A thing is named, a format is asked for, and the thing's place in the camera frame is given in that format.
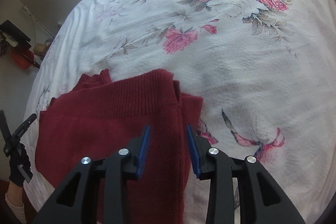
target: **floral bedspread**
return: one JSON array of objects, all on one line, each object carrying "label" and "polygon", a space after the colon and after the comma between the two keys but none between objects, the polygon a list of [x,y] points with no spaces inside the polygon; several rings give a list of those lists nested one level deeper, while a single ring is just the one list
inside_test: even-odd
[{"label": "floral bedspread", "polygon": [[[26,116],[82,73],[107,68],[117,81],[166,69],[204,98],[198,134],[231,157],[258,158],[314,223],[336,191],[335,14],[333,0],[83,0],[43,61]],[[29,130],[34,159],[38,127]],[[32,170],[25,189],[38,210],[53,188]],[[208,191],[189,177],[186,223],[205,223]],[[239,219],[237,191],[235,205]]]}]

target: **butterfly print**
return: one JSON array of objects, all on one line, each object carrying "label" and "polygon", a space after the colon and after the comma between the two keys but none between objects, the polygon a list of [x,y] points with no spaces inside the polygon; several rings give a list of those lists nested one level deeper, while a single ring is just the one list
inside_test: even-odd
[{"label": "butterfly print", "polygon": [[211,133],[208,131],[207,125],[201,119],[197,125],[197,136],[206,138],[210,144],[218,143],[218,140],[211,135]]},{"label": "butterfly print", "polygon": [[[285,137],[281,135],[281,130],[280,128],[277,128],[277,136],[276,138],[272,141],[269,142],[269,139],[263,140],[258,138],[257,133],[254,131],[252,127],[252,131],[254,135],[257,137],[257,141],[254,140],[249,140],[247,138],[242,137],[237,133],[235,128],[233,127],[232,123],[230,122],[229,118],[227,115],[224,113],[224,110],[222,109],[222,117],[224,119],[224,122],[227,126],[227,128],[231,131],[232,135],[234,136],[236,142],[241,145],[241,146],[257,146],[259,145],[259,148],[257,151],[254,153],[254,157],[256,157],[260,162],[262,163],[272,163],[272,150],[277,147],[282,147],[285,144]],[[236,188],[235,191],[235,196],[234,196],[234,208],[238,208],[240,205],[239,201],[239,190],[238,187]]]}]

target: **red sweater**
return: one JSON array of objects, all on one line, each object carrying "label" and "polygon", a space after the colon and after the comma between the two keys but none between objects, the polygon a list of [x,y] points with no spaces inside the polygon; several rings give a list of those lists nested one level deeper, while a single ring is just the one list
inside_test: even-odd
[{"label": "red sweater", "polygon": [[[40,113],[37,170],[54,186],[82,157],[106,158],[151,126],[143,177],[128,182],[132,224],[182,224],[190,159],[185,126],[197,126],[203,99],[183,94],[165,70],[111,83],[108,70],[82,75]],[[98,220],[102,221],[102,196]]]}]

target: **power cord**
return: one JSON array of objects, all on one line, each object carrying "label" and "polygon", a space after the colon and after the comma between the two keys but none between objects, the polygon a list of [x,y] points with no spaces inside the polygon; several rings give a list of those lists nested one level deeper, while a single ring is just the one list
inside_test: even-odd
[{"label": "power cord", "polygon": [[52,37],[52,38],[55,38],[55,36],[51,33],[51,32],[49,32],[32,14],[31,14],[31,12],[29,11],[29,9],[28,9],[28,7],[27,7],[27,5],[25,5],[25,6],[23,6],[22,7],[22,9],[23,10],[25,10],[27,13],[28,13],[28,15],[30,16],[30,18],[31,18],[31,20],[33,21],[33,18],[34,18],[34,20]]}]

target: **ribbed knit cuff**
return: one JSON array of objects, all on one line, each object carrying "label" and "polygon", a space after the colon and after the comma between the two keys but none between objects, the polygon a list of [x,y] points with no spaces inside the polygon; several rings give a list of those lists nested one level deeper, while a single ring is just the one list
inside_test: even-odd
[{"label": "ribbed knit cuff", "polygon": [[12,210],[16,218],[22,223],[22,224],[27,224],[26,221],[26,216],[25,216],[25,206],[22,205],[21,207],[17,207],[10,203],[10,201],[7,198],[7,194],[5,195],[5,201],[8,205],[8,207]]}]

